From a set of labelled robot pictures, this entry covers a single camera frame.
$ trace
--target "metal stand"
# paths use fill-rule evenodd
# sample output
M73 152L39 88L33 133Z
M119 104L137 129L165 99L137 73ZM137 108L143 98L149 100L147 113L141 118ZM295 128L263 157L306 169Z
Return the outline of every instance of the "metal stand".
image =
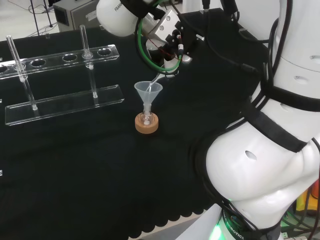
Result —
M50 23L50 28L52 28L53 25L51 24L51 20L50 20L48 8L47 8L46 0L43 0L43 4L44 4L44 8L45 8L46 14L48 15L48 19L49 19L49 23Z
M30 0L30 3L31 3L31 7L32 7L32 13L33 13L33 17L34 17L34 22L35 22L35 26L36 26L36 31L38 33L38 36L40 36L40 33L39 33L39 28L38 28L38 23L37 23L37 18L36 18L36 13L35 13L35 8L34 8L34 4L32 2L32 0ZM48 9L47 9L47 4L46 4L46 0L43 0L43 3L44 3L44 8L45 8L45 11L46 11L46 14L48 15L48 19L49 19L49 23L50 23L50 28L53 27L52 23L51 23L51 20L50 20L50 16L49 16L49 12L48 12Z
M37 23L37 19L36 19L36 13L35 13L34 4L32 3L32 0L30 0L30 3L31 3L31 7L32 7L32 12L33 12L34 22L35 22L35 26L36 26L36 31L38 33L38 36L40 36L38 23Z

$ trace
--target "cable connector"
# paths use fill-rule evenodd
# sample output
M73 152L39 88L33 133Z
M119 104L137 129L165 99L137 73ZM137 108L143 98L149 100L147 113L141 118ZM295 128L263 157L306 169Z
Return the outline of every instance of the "cable connector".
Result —
M202 0L202 5L204 10L208 10L210 8L210 0Z
M240 64L240 68L248 73L258 73L259 72L255 67L250 66L245 63Z

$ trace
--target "black strap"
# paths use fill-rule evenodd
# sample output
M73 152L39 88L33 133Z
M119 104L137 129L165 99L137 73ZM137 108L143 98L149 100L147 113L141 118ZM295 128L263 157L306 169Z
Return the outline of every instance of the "black strap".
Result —
M282 104L309 112L320 112L320 99L302 96L282 88L268 84L267 80L261 80L261 90L270 99Z
M260 133L289 151L297 153L307 145L306 142L299 140L291 133L284 130L281 126L276 124L263 112L257 110L254 106L252 106L249 100L245 104L242 115Z
M281 234L281 221L272 227L260 229L259 231L252 229L244 231L233 223L232 217L227 211L223 211L222 219L229 233L236 240L278 240Z
M165 11L146 4L143 0L120 0L120 2L135 16L143 19L148 13L154 16L155 20L162 19Z

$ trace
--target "hole on robot arm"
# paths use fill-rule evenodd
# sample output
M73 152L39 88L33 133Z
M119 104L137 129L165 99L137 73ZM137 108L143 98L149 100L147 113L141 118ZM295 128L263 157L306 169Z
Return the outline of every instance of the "hole on robot arm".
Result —
M245 151L245 155L246 155L250 160L257 161L256 155L254 155L252 152L250 152L250 151Z
M287 106L287 105L285 105L285 104L283 104L283 103L280 103L280 106L281 106L282 109L285 110L286 112L293 112L293 110L294 110L292 107Z

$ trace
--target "clear acrylic base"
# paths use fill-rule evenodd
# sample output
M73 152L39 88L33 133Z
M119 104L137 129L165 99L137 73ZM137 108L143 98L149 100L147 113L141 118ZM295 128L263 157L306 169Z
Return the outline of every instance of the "clear acrylic base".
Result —
M96 95L93 94L92 90L88 90L36 100L37 110L33 110L30 102L19 103L5 107L5 124L13 126L47 119L121 103L124 99L119 85L114 85L98 88Z

